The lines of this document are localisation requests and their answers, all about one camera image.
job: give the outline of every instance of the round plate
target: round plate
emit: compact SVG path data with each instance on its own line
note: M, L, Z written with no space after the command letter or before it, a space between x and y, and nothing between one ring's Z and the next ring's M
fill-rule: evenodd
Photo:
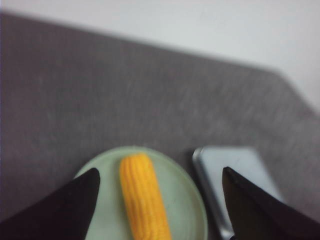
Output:
M84 165L76 177L91 168L100 173L100 187L86 240L133 240L119 178L127 155L144 152L152 160L169 221L172 240L207 240L204 203L189 175L160 152L137 146L106 151Z

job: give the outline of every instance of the gray fabric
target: gray fabric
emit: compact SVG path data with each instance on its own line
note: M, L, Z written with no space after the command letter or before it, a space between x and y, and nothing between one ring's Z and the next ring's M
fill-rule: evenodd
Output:
M10 15L1 24L1 220L114 147L158 150L195 178L190 150L248 145L287 202L320 221L320 119L278 74Z

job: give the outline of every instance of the smartphone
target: smartphone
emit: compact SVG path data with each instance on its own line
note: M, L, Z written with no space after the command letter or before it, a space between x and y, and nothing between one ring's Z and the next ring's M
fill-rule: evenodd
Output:
M222 186L224 167L231 167L271 196L284 202L264 163L252 147L200 147L194 151L192 161L222 240L229 240L234 235Z

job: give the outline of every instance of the white wall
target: white wall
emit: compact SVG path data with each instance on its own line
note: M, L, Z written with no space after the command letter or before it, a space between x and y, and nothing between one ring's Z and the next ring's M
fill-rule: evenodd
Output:
M319 0L2 0L7 11L276 68L320 113Z

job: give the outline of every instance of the corn on the cob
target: corn on the cob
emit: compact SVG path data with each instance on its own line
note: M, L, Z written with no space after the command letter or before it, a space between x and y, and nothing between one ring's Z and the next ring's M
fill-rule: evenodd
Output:
M135 240L171 240L165 206L152 161L144 153L120 163L120 181Z

